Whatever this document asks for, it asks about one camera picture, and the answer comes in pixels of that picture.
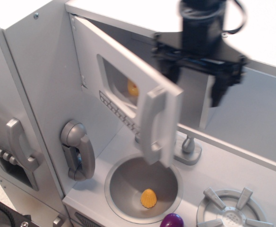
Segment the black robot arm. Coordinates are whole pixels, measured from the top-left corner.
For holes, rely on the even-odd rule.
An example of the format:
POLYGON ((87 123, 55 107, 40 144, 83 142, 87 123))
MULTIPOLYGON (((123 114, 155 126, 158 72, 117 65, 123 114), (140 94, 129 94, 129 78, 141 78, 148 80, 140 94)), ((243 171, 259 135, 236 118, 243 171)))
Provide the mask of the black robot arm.
POLYGON ((211 106, 217 107, 228 87, 241 82, 247 57, 226 44, 224 34, 239 32, 246 23, 247 15, 239 1, 242 12, 241 25, 224 30, 225 0, 182 0, 180 32, 156 33, 153 50, 160 72, 169 80, 178 81, 181 68, 189 68, 215 77, 211 88, 211 106))

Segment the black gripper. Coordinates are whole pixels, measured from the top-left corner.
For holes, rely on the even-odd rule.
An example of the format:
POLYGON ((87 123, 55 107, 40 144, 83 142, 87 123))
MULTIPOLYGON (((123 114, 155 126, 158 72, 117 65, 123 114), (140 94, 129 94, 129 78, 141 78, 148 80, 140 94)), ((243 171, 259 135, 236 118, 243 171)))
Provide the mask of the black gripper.
POLYGON ((232 83, 240 83, 246 56, 223 41, 224 18, 182 19, 182 31, 156 33, 153 55, 160 72, 177 83, 181 67, 215 76, 211 107, 219 106, 232 83))

